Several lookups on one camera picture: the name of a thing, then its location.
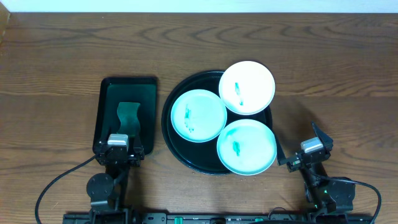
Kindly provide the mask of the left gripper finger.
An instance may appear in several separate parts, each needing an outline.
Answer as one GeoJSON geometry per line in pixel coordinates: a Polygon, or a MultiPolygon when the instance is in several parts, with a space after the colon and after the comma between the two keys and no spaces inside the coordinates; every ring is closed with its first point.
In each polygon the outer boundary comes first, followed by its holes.
{"type": "Polygon", "coordinates": [[[141,132],[141,125],[140,125],[140,123],[136,123],[135,134],[134,134],[134,143],[133,143],[134,149],[142,149],[140,132],[141,132]]]}
{"type": "Polygon", "coordinates": [[[100,137],[100,139],[99,139],[99,144],[100,144],[101,146],[107,145],[107,144],[108,144],[108,139],[109,139],[110,134],[111,134],[111,128],[108,128],[108,129],[105,131],[105,133],[101,135],[101,137],[100,137]]]}

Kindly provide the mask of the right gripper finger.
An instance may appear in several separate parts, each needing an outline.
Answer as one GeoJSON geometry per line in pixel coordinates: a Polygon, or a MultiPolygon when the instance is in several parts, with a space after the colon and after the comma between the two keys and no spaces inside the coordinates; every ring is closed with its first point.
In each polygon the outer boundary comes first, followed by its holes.
{"type": "Polygon", "coordinates": [[[277,163],[279,166],[282,166],[285,164],[286,157],[277,137],[275,137],[275,141],[277,146],[277,155],[276,155],[277,163]]]}
{"type": "Polygon", "coordinates": [[[316,137],[323,144],[325,149],[333,149],[333,139],[325,134],[313,121],[311,122],[316,137]]]}

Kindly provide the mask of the green sponge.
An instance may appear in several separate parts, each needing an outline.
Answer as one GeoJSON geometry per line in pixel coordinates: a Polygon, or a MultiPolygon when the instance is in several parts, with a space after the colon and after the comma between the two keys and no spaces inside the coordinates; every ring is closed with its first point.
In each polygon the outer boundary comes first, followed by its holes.
{"type": "Polygon", "coordinates": [[[134,102],[120,102],[117,108],[117,115],[120,120],[120,127],[117,131],[118,134],[125,134],[130,138],[136,137],[140,130],[141,125],[137,116],[140,108],[140,103],[134,102]]]}

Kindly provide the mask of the white plate bottom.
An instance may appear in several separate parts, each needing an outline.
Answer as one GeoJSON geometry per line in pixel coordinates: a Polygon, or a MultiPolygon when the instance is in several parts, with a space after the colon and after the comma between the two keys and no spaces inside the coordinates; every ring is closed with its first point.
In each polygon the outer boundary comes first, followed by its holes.
{"type": "Polygon", "coordinates": [[[264,172],[277,155],[274,133],[253,119],[240,119],[227,125],[218,137],[216,149],[221,163],[239,175],[264,172]]]}

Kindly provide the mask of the white plate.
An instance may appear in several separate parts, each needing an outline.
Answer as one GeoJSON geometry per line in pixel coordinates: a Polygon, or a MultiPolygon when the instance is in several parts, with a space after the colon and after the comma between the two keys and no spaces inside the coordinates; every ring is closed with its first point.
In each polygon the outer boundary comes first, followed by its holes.
{"type": "Polygon", "coordinates": [[[227,110],[215,93],[196,89],[179,96],[172,105],[174,130],[187,141],[201,143],[217,137],[227,122],[227,110]]]}
{"type": "Polygon", "coordinates": [[[218,90],[221,100],[230,111],[252,115],[270,105],[275,95],[275,80],[263,64],[242,61],[224,71],[218,90]]]}
{"type": "Polygon", "coordinates": [[[227,125],[218,137],[216,149],[221,163],[239,175],[264,172],[277,155],[274,133],[253,119],[240,119],[227,125]]]}

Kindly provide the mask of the white plate top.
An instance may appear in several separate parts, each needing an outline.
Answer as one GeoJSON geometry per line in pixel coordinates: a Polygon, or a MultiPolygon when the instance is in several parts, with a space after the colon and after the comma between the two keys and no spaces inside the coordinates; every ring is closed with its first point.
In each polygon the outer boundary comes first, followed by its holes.
{"type": "Polygon", "coordinates": [[[263,64],[242,61],[224,71],[218,90],[221,100],[230,111],[252,115],[270,105],[275,95],[275,80],[263,64]]]}

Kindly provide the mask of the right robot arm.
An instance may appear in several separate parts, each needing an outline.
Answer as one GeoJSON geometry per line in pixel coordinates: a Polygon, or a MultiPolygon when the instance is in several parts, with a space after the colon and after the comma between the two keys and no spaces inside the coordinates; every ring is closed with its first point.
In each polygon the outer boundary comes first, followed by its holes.
{"type": "Polygon", "coordinates": [[[305,196],[315,211],[324,215],[341,215],[353,210],[355,185],[346,177],[329,177],[322,162],[330,158],[333,140],[315,123],[315,137],[301,143],[301,150],[288,158],[277,145],[277,163],[289,172],[299,171],[303,177],[305,196]]]}

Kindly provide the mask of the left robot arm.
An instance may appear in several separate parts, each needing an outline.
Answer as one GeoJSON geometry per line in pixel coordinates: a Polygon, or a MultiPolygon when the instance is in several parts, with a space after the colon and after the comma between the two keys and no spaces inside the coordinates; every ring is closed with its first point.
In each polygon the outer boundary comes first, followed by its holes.
{"type": "Polygon", "coordinates": [[[86,185],[91,199],[90,223],[142,223],[139,212],[124,204],[129,171],[139,167],[145,156],[140,130],[139,124],[132,124],[116,134],[108,131],[94,144],[96,160],[106,170],[86,185]]]}

